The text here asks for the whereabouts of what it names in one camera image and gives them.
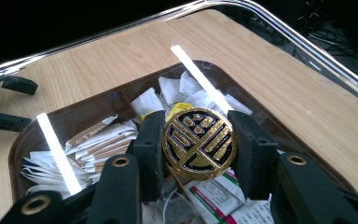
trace engraved symbol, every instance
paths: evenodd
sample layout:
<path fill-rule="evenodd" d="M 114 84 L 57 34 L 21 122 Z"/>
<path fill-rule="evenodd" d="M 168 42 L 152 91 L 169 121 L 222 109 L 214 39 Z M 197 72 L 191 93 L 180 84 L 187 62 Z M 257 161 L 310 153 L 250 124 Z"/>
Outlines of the engraved symbol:
<path fill-rule="evenodd" d="M 181 111 L 164 128 L 167 161 L 190 179 L 206 180 L 222 174 L 236 150 L 230 123 L 209 109 Z"/>

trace yellow packet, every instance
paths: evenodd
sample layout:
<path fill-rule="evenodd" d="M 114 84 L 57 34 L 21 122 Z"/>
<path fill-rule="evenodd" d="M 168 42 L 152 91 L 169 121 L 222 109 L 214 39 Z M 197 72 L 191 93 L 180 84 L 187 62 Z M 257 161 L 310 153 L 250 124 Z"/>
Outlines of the yellow packet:
<path fill-rule="evenodd" d="M 165 121 L 170 120 L 170 119 L 172 118 L 172 115 L 176 114 L 177 112 L 182 111 L 182 110 L 185 110 L 185 109 L 189 109 L 189 108 L 192 108 L 192 107 L 193 107 L 193 105 L 191 105 L 191 104 L 177 103 L 177 104 L 173 107 L 171 113 L 167 116 L 167 118 L 165 118 Z"/>

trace round gold emblem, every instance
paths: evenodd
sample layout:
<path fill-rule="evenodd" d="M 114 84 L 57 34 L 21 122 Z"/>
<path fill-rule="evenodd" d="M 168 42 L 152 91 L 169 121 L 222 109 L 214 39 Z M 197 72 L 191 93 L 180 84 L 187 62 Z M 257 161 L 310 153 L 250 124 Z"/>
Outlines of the round gold emblem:
<path fill-rule="evenodd" d="M 162 149 L 179 175 L 208 180 L 225 172 L 237 154 L 232 126 L 205 108 L 182 110 L 166 123 Z"/>

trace dark floor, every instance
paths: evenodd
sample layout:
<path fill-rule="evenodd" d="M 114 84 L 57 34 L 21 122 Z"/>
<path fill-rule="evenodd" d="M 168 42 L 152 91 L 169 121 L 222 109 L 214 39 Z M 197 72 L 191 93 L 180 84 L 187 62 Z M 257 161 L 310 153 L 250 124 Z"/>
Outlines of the dark floor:
<path fill-rule="evenodd" d="M 256 1 L 260 4 L 267 3 L 264 0 Z M 107 0 L 0 0 L 0 63 L 51 49 L 86 36 L 96 35 L 189 2 L 192 1 L 155 0 L 153 4 L 150 4 L 140 0 L 119 3 Z M 347 40 L 342 31 L 342 24 L 335 21 L 334 17 L 323 16 L 321 20 L 321 16 L 319 20 L 306 22 L 298 20 L 297 17 L 304 18 L 304 15 L 313 18 L 312 13 L 315 11 L 319 13 L 318 15 L 323 15 L 317 7 L 313 7 L 311 11 L 310 8 L 304 11 L 305 9 L 298 1 L 295 5 L 294 2 L 290 2 L 290 6 L 268 7 L 310 41 L 325 49 L 339 62 L 358 74 L 358 49 Z M 285 13 L 285 10 L 289 9 L 292 14 Z M 298 25 L 301 22 L 310 24 Z M 304 32 L 304 27 L 313 30 Z"/>

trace black and gold disc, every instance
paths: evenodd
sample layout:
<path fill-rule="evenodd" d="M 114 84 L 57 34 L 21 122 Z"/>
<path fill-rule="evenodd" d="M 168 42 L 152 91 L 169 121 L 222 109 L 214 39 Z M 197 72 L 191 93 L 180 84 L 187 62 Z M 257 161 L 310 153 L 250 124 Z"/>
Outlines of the black and gold disc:
<path fill-rule="evenodd" d="M 162 150 L 179 175 L 192 180 L 215 178 L 228 168 L 237 154 L 230 122 L 205 108 L 191 108 L 167 121 Z"/>

